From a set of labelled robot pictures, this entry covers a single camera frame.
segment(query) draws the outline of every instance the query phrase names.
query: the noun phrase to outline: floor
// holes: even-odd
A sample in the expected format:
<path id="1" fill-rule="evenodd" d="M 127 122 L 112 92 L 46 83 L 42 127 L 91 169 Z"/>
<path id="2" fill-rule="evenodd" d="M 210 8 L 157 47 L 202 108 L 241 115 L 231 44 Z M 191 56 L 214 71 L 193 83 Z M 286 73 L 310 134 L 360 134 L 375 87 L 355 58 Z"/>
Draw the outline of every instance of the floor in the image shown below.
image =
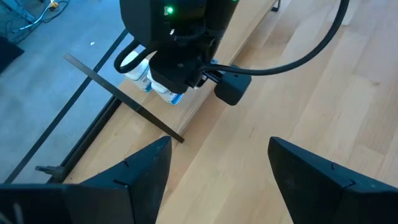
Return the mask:
<path id="1" fill-rule="evenodd" d="M 303 56 L 338 3 L 282 1 L 236 64 Z M 311 62 L 253 78 L 238 106 L 210 96 L 173 151 L 157 223 L 292 223 L 267 158 L 271 136 L 398 187 L 397 11 L 396 0 L 351 0 L 344 26 Z"/>
<path id="2" fill-rule="evenodd" d="M 32 12 L 43 7 L 36 0 L 26 3 Z M 71 53 L 93 68 L 123 29 L 118 1 L 71 0 L 59 17 L 41 24 L 19 44 L 25 53 L 0 74 L 0 182 L 86 78 L 63 56 Z M 131 39 L 126 37 L 116 51 Z M 123 76 L 114 70 L 114 58 L 115 54 L 99 74 L 118 85 Z M 108 92 L 90 83 L 14 183 L 45 182 L 49 175 L 35 171 L 35 166 L 59 165 L 109 98 Z"/>

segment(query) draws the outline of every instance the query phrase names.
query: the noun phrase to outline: white bottle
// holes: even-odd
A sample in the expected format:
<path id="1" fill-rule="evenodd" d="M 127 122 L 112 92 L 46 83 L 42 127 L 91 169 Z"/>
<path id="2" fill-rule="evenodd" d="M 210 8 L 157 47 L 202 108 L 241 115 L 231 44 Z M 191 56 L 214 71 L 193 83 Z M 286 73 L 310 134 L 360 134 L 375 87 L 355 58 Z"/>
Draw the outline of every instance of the white bottle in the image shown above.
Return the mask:
<path id="1" fill-rule="evenodd" d="M 121 66 L 127 65 L 134 58 L 138 56 L 138 53 L 132 51 L 129 55 L 122 61 Z M 147 78 L 147 73 L 149 71 L 149 61 L 144 59 L 135 69 L 124 75 L 128 77 L 132 82 L 141 90 L 149 93 L 152 91 L 152 86 L 150 85 L 150 80 Z"/>
<path id="2" fill-rule="evenodd" d="M 162 99 L 172 105 L 176 105 L 177 103 L 180 102 L 183 94 L 177 94 L 177 93 L 173 93 L 171 92 L 168 88 L 164 87 L 163 85 L 161 85 L 160 83 L 156 82 L 153 78 L 152 78 L 152 74 L 150 73 L 150 70 L 147 74 L 149 80 L 151 81 L 151 86 L 152 88 L 155 90 L 155 92 L 162 97 Z"/>

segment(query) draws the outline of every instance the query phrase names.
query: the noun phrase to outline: wooden table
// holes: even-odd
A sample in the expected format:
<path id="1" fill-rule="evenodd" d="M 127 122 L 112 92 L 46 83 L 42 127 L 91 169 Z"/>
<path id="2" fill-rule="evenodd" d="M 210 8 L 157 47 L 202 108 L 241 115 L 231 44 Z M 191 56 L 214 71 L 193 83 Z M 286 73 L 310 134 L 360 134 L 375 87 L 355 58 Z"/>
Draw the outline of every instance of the wooden table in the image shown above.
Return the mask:
<path id="1" fill-rule="evenodd" d="M 252 31 L 274 3 L 275 0 L 241 0 L 215 55 L 219 63 L 230 65 L 233 62 Z M 147 94 L 138 90 L 129 80 L 124 80 L 120 89 L 177 133 L 183 134 L 214 86 L 213 82 L 208 81 L 197 91 L 189 89 L 177 106 L 165 103 L 154 92 Z M 79 183 L 92 177 L 161 135 L 163 133 L 159 128 L 126 105 L 121 105 L 71 171 L 65 183 Z"/>

